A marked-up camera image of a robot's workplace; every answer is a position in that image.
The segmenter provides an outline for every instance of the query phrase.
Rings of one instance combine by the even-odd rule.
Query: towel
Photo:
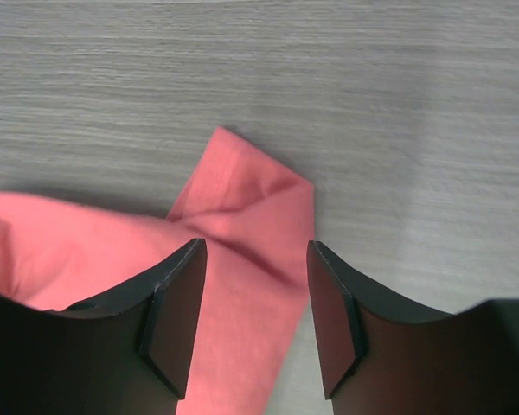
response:
[[[0,193],[0,294],[63,310],[194,237],[208,269],[177,415],[260,415],[308,298],[313,186],[218,128],[166,220]]]

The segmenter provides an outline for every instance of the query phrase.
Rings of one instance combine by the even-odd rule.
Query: folded cloth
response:
[[[0,193],[0,293],[65,309],[158,263],[194,237],[208,270],[178,415],[260,415],[307,301],[313,187],[218,128],[160,220]]]

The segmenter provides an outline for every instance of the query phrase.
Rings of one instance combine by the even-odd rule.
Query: red fabric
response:
[[[0,193],[0,293],[62,310],[153,266],[193,237],[208,270],[178,415],[260,415],[307,301],[313,187],[215,131],[167,220]]]

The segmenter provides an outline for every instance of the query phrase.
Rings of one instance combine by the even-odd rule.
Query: gray wooden surface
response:
[[[1,0],[0,189],[163,215],[225,125],[373,278],[519,296],[519,0],[390,4]],[[267,413],[330,413],[310,313]]]

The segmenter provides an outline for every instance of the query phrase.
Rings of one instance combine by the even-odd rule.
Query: black plastic part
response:
[[[335,415],[519,414],[519,300],[456,316],[308,249],[319,359]]]
[[[206,271],[193,239],[160,264],[64,311],[0,296],[0,415],[175,414]]]

